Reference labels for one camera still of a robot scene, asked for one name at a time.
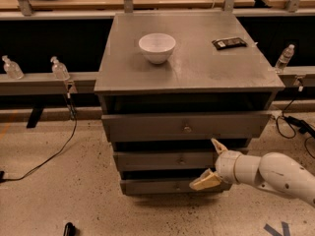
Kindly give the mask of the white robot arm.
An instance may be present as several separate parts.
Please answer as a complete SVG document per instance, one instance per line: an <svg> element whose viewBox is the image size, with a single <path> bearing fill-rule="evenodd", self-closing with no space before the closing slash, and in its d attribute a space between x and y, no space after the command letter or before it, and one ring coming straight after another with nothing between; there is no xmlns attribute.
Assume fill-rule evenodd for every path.
<svg viewBox="0 0 315 236"><path fill-rule="evenodd" d="M291 157L270 152L264 156L230 150L211 139L217 154L215 171L206 169L189 184L201 191L226 184L245 184L283 197L300 199L315 207L315 176Z"/></svg>

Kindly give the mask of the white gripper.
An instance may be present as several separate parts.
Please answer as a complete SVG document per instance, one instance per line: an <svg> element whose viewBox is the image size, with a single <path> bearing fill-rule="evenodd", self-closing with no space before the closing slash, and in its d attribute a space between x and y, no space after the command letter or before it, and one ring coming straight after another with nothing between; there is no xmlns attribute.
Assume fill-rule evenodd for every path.
<svg viewBox="0 0 315 236"><path fill-rule="evenodd" d="M195 191L201 191L208 188L218 186L221 181L227 184L236 184L237 180L234 173L234 167L237 158L241 152L234 150L227 150L227 147L220 143L217 139L211 138L211 142L219 155L215 166L216 172L211 169L205 170L199 178L195 179L189 184L189 187Z"/></svg>

